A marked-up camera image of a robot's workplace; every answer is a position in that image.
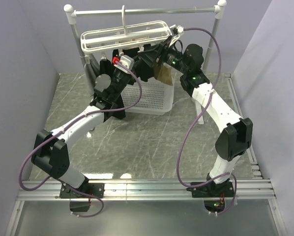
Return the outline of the white clip hanger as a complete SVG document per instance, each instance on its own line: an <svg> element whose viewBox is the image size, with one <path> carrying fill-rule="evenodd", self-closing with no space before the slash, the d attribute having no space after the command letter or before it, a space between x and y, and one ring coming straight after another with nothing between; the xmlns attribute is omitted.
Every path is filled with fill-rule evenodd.
<svg viewBox="0 0 294 236"><path fill-rule="evenodd" d="M85 54L136 48L145 44L159 43L172 36L169 26L164 21L126 24L125 10L125 6L122 6L121 27L91 30L81 34L80 44Z"/></svg>

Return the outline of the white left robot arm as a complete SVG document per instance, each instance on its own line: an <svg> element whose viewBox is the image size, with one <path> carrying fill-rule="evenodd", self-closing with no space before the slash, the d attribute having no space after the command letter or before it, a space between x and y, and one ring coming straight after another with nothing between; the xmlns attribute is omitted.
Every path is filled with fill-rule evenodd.
<svg viewBox="0 0 294 236"><path fill-rule="evenodd" d="M91 103L68 123L51 132L40 131L35 140L34 150L27 160L48 174L71 187L78 198L88 194L88 178L70 165L68 152L87 132L106 122L110 117L122 119L125 111L138 101L125 106L121 93L128 84L141 83L132 70L133 65L117 61L112 75L101 74L95 79L94 97Z"/></svg>

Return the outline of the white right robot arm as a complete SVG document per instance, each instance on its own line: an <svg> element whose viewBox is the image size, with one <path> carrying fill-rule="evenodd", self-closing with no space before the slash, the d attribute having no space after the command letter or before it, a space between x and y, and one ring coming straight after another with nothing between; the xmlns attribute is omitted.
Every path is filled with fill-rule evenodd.
<svg viewBox="0 0 294 236"><path fill-rule="evenodd" d="M229 181L238 159L245 154L252 143L253 123L243 118L221 98L202 71L204 63L203 49L197 44L190 44L185 51L179 52L168 43L138 52L138 58L148 66L166 63L182 76L182 88L202 106L218 127L219 137L215 142L217 157L212 170L207 175L206 190L209 195L218 196Z"/></svg>

